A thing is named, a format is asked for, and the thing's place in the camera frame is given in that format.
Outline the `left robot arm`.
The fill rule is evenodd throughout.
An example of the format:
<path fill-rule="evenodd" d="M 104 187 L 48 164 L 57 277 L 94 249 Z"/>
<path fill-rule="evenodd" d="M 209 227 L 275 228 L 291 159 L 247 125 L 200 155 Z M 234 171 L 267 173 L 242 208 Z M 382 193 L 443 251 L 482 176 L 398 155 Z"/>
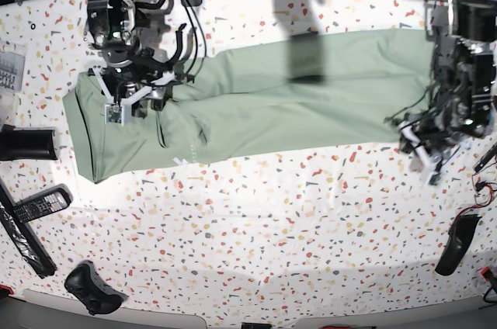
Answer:
<path fill-rule="evenodd" d="M 400 148 L 414 154 L 422 183 L 437 185 L 443 166 L 467 139 L 493 131 L 496 119 L 496 0 L 446 0 L 426 5 L 426 36 L 434 42 L 431 82 L 421 100 L 386 118 Z"/>

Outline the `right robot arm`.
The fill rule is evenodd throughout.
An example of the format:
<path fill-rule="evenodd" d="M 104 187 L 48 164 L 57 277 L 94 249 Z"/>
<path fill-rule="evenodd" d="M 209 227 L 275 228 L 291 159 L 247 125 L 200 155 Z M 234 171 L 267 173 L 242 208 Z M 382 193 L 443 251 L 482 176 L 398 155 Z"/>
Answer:
<path fill-rule="evenodd" d="M 155 50 L 145 47 L 139 37 L 141 28 L 152 27 L 151 11 L 158 11 L 166 0 L 88 0 L 85 35 L 103 56 L 104 65 L 92 65 L 88 73 L 96 78 L 105 97 L 103 115 L 106 123 L 130 122 L 142 101 L 152 109 L 165 106 L 165 86 L 177 80 L 174 67 L 183 51 L 182 34 L 176 30 L 176 51 L 168 60 L 159 60 Z"/>

